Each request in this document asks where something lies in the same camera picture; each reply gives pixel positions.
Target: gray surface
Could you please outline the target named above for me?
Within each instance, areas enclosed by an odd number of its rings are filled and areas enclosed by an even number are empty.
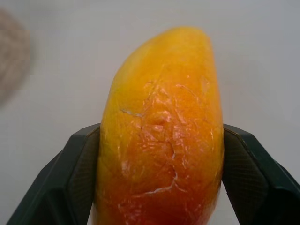
[[[30,76],[0,106],[0,224],[69,136],[102,117],[122,61],[176,25],[211,36],[225,123],[247,130],[300,182],[300,2],[1,0],[31,31]],[[211,225],[237,225],[224,189]]]

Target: cracked skin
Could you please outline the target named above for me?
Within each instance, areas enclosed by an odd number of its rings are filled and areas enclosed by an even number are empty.
[[[223,121],[208,36],[167,30],[114,77],[101,123],[95,225],[205,225],[222,178]]]

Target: blurry object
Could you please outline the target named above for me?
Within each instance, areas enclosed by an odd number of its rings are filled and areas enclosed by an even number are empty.
[[[17,89],[29,61],[29,32],[0,8],[0,103]]]

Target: mango skin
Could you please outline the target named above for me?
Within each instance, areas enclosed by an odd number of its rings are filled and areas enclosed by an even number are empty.
[[[117,72],[100,128],[96,225],[205,225],[224,159],[208,36],[168,30]]]

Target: yellow mango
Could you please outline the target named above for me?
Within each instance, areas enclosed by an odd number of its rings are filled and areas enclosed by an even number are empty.
[[[96,225],[205,225],[224,159],[209,37],[174,28],[114,77],[100,128]]]

